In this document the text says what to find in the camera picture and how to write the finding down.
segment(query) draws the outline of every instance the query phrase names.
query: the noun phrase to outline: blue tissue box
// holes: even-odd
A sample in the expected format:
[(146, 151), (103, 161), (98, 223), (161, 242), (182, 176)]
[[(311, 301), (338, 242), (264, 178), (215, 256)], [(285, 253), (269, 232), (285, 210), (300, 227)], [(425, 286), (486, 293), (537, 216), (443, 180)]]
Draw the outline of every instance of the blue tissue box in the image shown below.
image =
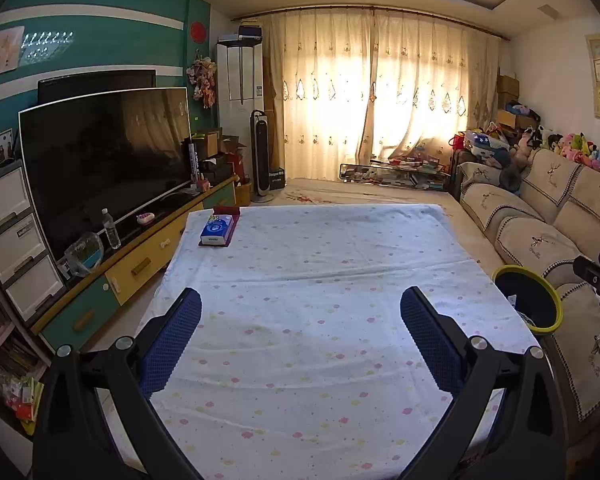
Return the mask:
[(202, 245), (226, 245), (234, 217), (231, 215), (211, 215), (200, 235)]

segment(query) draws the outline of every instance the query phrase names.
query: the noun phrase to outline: tower fan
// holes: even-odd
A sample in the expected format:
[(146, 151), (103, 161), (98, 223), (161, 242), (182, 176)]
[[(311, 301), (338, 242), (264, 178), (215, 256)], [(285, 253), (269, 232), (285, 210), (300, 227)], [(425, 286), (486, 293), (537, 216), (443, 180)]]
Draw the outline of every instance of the tower fan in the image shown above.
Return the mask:
[(267, 116), (260, 110), (251, 113), (251, 156), (253, 157), (252, 202), (269, 202), (269, 129)]

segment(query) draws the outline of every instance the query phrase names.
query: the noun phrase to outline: teal wall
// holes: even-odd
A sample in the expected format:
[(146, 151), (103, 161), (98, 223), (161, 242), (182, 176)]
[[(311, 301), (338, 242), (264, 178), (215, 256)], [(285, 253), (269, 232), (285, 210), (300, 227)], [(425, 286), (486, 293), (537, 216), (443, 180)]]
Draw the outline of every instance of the teal wall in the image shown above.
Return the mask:
[[(120, 9), (145, 12), (150, 21), (159, 17), (182, 22), (182, 30), (164, 24), (142, 20), (87, 15), (36, 16), (9, 21), (0, 24), (0, 30), (23, 25), (24, 34), (31, 37), (34, 33), (65, 32), (72, 34), (72, 42), (58, 48), (48, 59), (27, 64), (24, 59), (26, 47), (20, 52), (20, 65), (16, 70), (0, 74), (0, 131), (18, 127), (18, 112), (37, 104), (36, 76), (53, 76), (49, 72), (65, 69), (107, 66), (107, 65), (152, 65), (163, 67), (169, 75), (158, 75), (157, 86), (184, 86), (185, 70), (199, 49), (202, 56), (208, 55), (208, 37), (203, 44), (194, 44), (189, 35), (193, 22), (202, 22), (206, 30), (209, 27), (210, 6), (202, 0), (6, 0), (0, 12), (40, 5), (62, 6), (67, 4), (88, 4), (94, 7), (95, 14), (117, 13)], [(182, 68), (182, 75), (173, 75), (174, 70)], [(193, 130), (213, 126), (214, 118), (209, 110), (203, 110), (199, 102), (190, 100), (189, 116)]]

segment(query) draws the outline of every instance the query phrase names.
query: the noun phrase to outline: polka dot tablecloth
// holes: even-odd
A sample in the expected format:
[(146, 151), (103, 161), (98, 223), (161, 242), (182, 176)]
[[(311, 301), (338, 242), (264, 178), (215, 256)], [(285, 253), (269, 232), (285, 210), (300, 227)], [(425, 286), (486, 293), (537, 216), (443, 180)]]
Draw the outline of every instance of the polka dot tablecloth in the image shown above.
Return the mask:
[[(201, 323), (151, 402), (204, 478), (399, 474), (451, 402), (400, 318), (409, 286), (497, 349), (535, 343), (438, 206), (242, 208), (228, 248), (198, 245), (209, 214), (189, 215), (141, 323), (186, 286), (202, 297)], [(135, 463), (115, 413), (109, 422)]]

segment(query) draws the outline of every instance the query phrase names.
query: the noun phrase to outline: black television screen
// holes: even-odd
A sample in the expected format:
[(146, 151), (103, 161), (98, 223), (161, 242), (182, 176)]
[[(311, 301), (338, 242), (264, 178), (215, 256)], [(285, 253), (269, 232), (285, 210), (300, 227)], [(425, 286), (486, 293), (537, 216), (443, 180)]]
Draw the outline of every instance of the black television screen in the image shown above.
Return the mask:
[(103, 70), (38, 81), (38, 104), (80, 95), (155, 87), (155, 70)]
[(59, 260), (85, 232), (190, 180), (185, 88), (104, 92), (20, 112), (24, 165), (49, 247)]

